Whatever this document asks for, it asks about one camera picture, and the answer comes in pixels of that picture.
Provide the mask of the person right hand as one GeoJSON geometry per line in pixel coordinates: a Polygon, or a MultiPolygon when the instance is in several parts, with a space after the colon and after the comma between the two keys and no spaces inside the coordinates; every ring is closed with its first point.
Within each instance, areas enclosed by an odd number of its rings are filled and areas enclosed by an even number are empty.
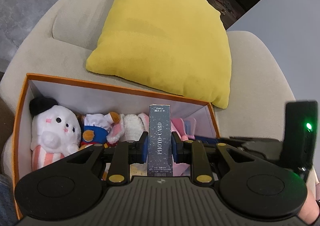
{"type": "Polygon", "coordinates": [[[319,204],[316,201],[314,194],[307,187],[306,200],[298,213],[298,217],[308,225],[318,225],[319,223],[319,204]]]}

